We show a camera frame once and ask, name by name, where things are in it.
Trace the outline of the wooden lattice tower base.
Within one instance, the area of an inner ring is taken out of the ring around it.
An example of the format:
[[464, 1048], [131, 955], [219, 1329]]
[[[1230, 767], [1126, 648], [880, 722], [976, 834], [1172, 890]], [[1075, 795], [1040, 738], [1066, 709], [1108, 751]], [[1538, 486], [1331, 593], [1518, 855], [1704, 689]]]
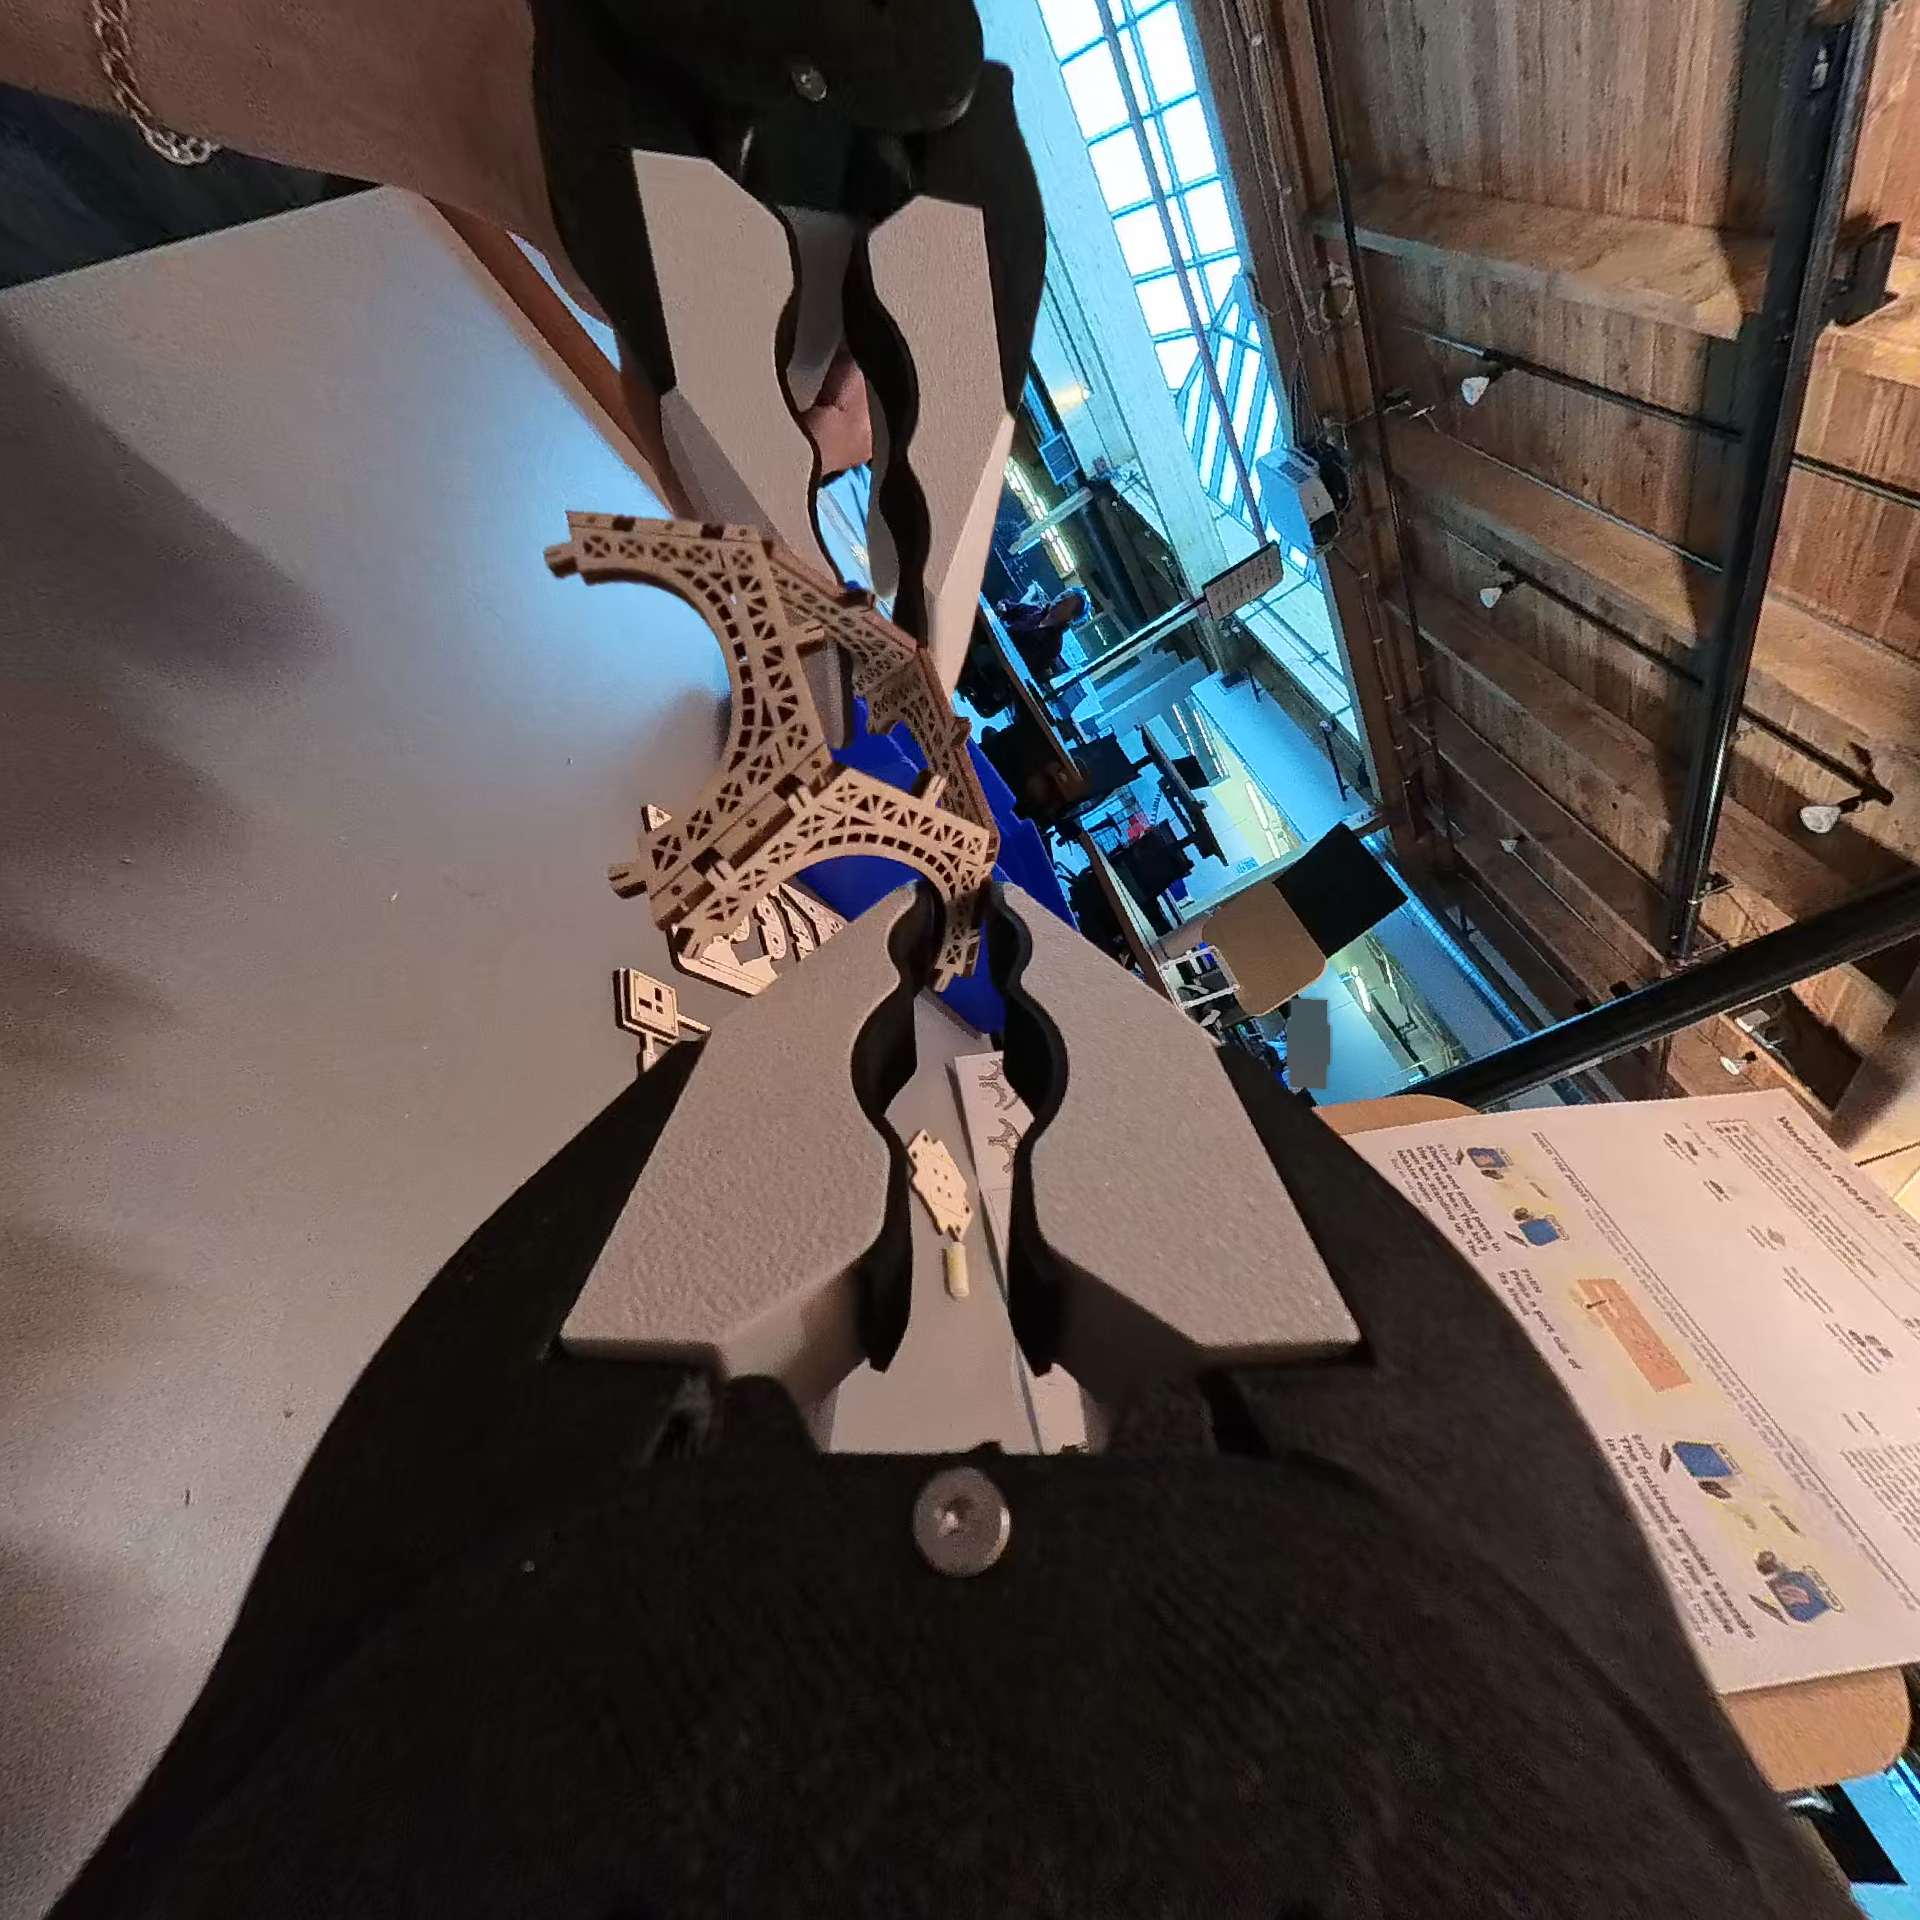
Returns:
[[[868, 592], [830, 584], [751, 525], [694, 518], [570, 511], [544, 562], [588, 584], [673, 592], [726, 657], [731, 709], [716, 771], [683, 816], [649, 811], [638, 851], [608, 872], [620, 896], [644, 898], [682, 973], [747, 997], [768, 986], [784, 949], [742, 959], [736, 943], [760, 939], [761, 907], [833, 857], [921, 874], [944, 902], [934, 984], [975, 973], [1000, 830], [929, 648]], [[879, 730], [913, 733], [923, 755], [913, 786], [835, 758], [807, 673], [818, 657], [848, 669]]]

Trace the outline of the white wall unit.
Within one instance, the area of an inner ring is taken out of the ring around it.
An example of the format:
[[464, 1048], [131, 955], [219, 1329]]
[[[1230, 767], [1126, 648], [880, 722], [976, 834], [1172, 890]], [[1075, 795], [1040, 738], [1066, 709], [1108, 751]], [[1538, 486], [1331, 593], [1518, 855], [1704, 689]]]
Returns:
[[1338, 537], [1344, 507], [1320, 459], [1298, 448], [1271, 448], [1255, 462], [1264, 527], [1296, 567], [1308, 569]]

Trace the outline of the blue plastic bin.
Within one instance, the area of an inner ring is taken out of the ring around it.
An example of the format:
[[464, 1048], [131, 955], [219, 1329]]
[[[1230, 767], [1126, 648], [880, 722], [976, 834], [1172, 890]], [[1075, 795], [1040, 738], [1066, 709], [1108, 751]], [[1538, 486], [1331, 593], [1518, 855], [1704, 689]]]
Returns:
[[[1002, 778], [1002, 771], [982, 744], [971, 741], [968, 750], [1000, 831], [995, 877], [1027, 889], [1049, 913], [1070, 929], [1080, 929], [1042, 831], [1018, 811], [1015, 790]], [[839, 765], [900, 790], [914, 786], [927, 770], [923, 753], [907, 727], [873, 730], [868, 705], [863, 698], [852, 702], [852, 730], [843, 747], [833, 750], [833, 758]], [[801, 882], [817, 898], [823, 898], [833, 911], [846, 921], [856, 921], [879, 899], [916, 877], [916, 870], [891, 857], [839, 855], [807, 865]], [[976, 1033], [1002, 1033], [1003, 998], [993, 983], [987, 958], [979, 958], [968, 975], [955, 977], [936, 993], [955, 1019], [970, 1023]]]

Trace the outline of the wooden sheet with arch cutouts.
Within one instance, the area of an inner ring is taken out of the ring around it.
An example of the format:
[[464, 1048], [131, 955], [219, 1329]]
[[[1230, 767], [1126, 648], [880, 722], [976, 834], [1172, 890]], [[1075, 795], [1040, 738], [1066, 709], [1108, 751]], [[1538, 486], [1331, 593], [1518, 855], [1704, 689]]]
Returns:
[[670, 935], [667, 958], [683, 975], [734, 997], [756, 997], [782, 971], [814, 955], [846, 927], [807, 886], [780, 882], [755, 899], [729, 933], [695, 942], [688, 929]]

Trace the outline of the tan poster board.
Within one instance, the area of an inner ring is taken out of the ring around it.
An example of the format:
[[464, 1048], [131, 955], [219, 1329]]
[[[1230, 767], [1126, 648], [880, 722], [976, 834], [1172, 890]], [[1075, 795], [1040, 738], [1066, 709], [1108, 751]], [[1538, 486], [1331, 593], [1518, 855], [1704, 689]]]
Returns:
[[[1339, 1136], [1417, 1121], [1475, 1119], [1478, 1110], [1440, 1094], [1382, 1094], [1320, 1105]], [[1911, 1733], [1902, 1665], [1808, 1677], [1795, 1685], [1720, 1694], [1747, 1752], [1779, 1792], [1802, 1792], [1888, 1768]]]

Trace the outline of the person's left hand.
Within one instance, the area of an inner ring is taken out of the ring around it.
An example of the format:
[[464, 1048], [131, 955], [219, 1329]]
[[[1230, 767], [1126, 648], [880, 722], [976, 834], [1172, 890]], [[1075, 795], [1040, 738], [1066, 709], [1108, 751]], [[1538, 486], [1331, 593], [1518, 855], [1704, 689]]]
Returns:
[[868, 382], [850, 351], [838, 351], [802, 414], [825, 482], [873, 459]]

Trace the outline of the person's left forearm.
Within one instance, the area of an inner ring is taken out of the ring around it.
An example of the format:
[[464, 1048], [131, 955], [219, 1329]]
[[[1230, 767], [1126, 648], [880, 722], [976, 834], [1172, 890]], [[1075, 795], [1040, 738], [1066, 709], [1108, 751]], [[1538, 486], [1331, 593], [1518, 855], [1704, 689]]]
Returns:
[[554, 224], [523, 1], [6, 1], [2, 78], [233, 150], [409, 190], [515, 233], [596, 319]]

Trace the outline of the large paned window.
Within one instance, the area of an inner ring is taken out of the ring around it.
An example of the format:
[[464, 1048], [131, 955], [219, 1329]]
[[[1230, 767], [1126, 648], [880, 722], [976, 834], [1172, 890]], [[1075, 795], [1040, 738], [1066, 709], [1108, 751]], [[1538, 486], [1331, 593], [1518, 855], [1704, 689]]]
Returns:
[[1241, 207], [1178, 1], [1040, 1], [1040, 25], [1209, 505], [1267, 531], [1284, 393]]

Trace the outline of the folded assembly instruction sheet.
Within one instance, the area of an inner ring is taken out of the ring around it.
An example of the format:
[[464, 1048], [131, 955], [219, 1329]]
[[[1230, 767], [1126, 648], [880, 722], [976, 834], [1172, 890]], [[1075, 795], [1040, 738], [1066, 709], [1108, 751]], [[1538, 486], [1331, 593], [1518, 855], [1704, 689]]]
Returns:
[[[987, 1240], [1000, 1299], [1012, 1307], [1011, 1243], [1015, 1158], [1032, 1123], [1032, 1110], [1015, 1093], [996, 1051], [961, 1056], [952, 1062], [955, 1105], [968, 1131], [976, 1198], [987, 1217]], [[1036, 1450], [1088, 1454], [1088, 1406], [1063, 1367], [1036, 1375], [1019, 1343], [1012, 1343], [1015, 1397], [1027, 1416]]]

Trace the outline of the printed instruction poster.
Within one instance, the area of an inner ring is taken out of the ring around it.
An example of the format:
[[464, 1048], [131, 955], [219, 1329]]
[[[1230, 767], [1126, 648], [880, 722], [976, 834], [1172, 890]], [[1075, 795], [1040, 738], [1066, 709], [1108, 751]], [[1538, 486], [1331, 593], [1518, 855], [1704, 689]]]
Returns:
[[1350, 1143], [1548, 1358], [1718, 1690], [1916, 1665], [1916, 1215], [1790, 1094]]

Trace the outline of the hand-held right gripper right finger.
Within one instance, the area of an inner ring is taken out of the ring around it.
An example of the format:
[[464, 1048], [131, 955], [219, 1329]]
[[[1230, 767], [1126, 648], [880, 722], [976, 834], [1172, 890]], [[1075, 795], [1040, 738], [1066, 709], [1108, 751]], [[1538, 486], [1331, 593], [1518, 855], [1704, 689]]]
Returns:
[[1351, 1353], [1354, 1312], [1204, 1027], [1015, 885], [993, 889], [986, 952], [1030, 1110], [1015, 1342], [1080, 1387], [1096, 1440], [1148, 1387]]

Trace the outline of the wooden square parts on sprue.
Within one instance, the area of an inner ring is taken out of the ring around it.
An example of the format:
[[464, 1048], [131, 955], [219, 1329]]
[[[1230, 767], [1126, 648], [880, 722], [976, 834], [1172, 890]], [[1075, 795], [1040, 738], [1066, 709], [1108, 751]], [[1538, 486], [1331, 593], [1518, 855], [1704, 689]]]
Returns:
[[612, 968], [616, 1025], [635, 1041], [635, 1074], [647, 1074], [662, 1057], [691, 1039], [707, 1039], [711, 1027], [682, 1010], [675, 986], [635, 971]]

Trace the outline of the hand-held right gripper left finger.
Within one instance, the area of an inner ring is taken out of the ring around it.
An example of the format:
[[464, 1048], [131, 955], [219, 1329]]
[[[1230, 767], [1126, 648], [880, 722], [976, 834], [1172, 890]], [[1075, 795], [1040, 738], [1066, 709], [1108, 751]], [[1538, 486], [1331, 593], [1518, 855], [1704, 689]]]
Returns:
[[920, 997], [906, 885], [698, 1046], [564, 1354], [768, 1377], [833, 1441], [843, 1382], [894, 1361], [914, 1299], [889, 1110], [920, 1064]]

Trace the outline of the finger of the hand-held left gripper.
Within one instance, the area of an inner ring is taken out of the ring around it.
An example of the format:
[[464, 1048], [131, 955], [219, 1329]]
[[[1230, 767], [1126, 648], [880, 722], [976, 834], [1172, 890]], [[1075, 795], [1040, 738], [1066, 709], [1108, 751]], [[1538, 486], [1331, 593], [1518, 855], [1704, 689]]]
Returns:
[[872, 581], [953, 689], [1015, 432], [982, 209], [916, 197], [863, 233], [846, 339], [872, 411]]
[[635, 150], [663, 323], [658, 439], [680, 503], [755, 525], [839, 581], [818, 522], [822, 456], [802, 414], [843, 349], [846, 221], [792, 224], [710, 157]]

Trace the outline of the grey desk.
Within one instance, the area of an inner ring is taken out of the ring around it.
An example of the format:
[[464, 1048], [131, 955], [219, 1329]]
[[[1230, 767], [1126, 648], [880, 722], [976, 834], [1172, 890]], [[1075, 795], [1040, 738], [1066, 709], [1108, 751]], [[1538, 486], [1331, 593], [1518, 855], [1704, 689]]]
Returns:
[[634, 1079], [608, 889], [698, 795], [658, 514], [439, 213], [361, 193], [6, 294], [6, 1914], [201, 1690], [420, 1286]]

